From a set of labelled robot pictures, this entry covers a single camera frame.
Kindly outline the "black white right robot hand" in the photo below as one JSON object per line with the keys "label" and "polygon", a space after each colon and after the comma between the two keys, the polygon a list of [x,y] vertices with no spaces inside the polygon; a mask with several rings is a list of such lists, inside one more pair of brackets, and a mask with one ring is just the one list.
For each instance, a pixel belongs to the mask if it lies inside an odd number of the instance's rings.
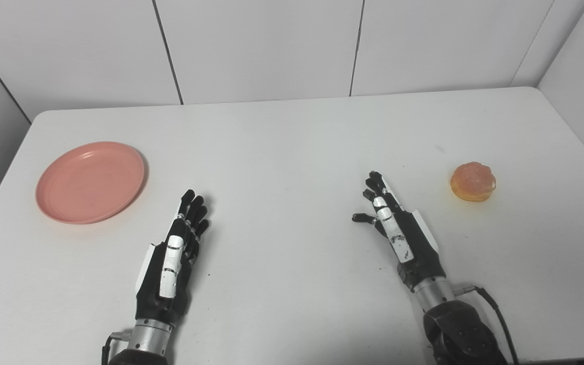
{"label": "black white right robot hand", "polygon": [[375,213],[354,213],[355,223],[369,224],[382,234],[398,259],[399,277],[412,293],[447,275],[438,247],[418,211],[407,211],[396,198],[383,175],[371,171],[364,181],[363,196]]}

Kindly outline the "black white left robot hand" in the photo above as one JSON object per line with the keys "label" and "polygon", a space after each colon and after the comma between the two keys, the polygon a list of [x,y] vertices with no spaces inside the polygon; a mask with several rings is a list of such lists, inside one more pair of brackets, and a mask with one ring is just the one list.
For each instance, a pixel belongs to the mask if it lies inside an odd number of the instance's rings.
{"label": "black white left robot hand", "polygon": [[189,303],[188,284],[208,230],[204,197],[188,189],[161,243],[149,247],[137,280],[137,320],[176,325]]}

